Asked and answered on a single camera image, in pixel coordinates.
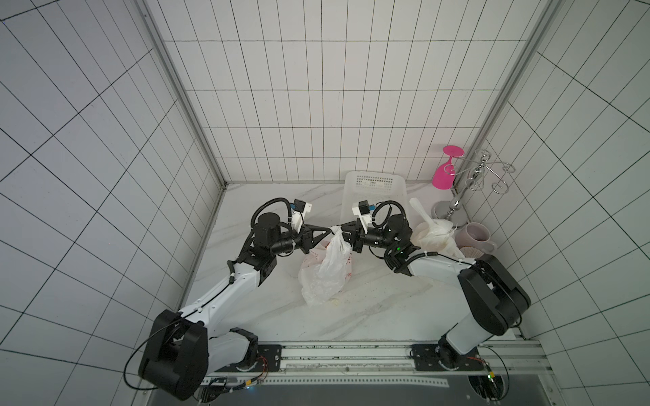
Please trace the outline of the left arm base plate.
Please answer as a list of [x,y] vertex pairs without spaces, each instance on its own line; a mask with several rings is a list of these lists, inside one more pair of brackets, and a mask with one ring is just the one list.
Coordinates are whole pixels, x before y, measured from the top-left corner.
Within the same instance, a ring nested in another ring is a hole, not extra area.
[[260,344],[257,347],[255,360],[250,365],[241,367],[242,372],[260,374],[265,372],[278,372],[282,361],[283,346],[279,344]]

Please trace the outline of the white printed plastic bag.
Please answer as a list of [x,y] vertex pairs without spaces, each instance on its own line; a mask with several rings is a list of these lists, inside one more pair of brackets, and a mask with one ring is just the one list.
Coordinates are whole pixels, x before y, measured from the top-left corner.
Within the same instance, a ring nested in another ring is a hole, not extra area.
[[438,252],[454,259],[464,259],[465,256],[461,253],[454,238],[457,226],[448,220],[431,218],[415,197],[410,199],[410,204],[423,219],[423,222],[413,230],[411,243],[427,252]]

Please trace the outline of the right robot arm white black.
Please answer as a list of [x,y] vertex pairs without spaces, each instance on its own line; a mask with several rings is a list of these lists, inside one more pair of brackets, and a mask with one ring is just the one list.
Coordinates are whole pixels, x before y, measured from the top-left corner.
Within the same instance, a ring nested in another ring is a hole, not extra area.
[[383,249],[379,258],[392,272],[429,277],[464,294],[470,312],[438,340],[434,350],[446,370],[456,370],[461,358],[523,321],[531,299],[493,255],[461,260],[414,245],[406,211],[397,201],[376,205],[360,201],[352,213],[355,220],[341,225],[352,250]]

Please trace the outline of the white basket perforated plastic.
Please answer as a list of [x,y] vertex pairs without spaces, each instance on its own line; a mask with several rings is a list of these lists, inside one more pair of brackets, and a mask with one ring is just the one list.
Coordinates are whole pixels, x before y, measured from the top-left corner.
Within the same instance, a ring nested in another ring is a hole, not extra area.
[[399,175],[374,172],[351,171],[345,176],[345,187],[340,211],[340,223],[353,221],[352,208],[359,201],[371,205],[381,201],[397,201],[404,207],[406,216],[410,214],[406,181]]

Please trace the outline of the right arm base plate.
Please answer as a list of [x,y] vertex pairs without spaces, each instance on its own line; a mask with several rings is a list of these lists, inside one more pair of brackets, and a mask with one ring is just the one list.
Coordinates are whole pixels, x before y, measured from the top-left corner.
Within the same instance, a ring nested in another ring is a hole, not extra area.
[[413,344],[410,350],[417,371],[481,371],[484,364],[477,356],[475,348],[468,355],[460,355],[446,343]]

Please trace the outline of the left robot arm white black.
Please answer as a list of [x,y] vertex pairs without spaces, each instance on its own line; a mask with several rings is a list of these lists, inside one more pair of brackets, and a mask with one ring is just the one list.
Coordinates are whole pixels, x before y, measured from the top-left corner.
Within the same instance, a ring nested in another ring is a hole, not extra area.
[[228,277],[178,311],[161,312],[140,346],[138,375],[153,389],[189,399],[206,375],[217,370],[253,370],[263,365],[258,338],[242,328],[219,334],[223,318],[272,273],[281,256],[308,254],[331,228],[304,223],[304,201],[274,198],[252,215],[250,232]]

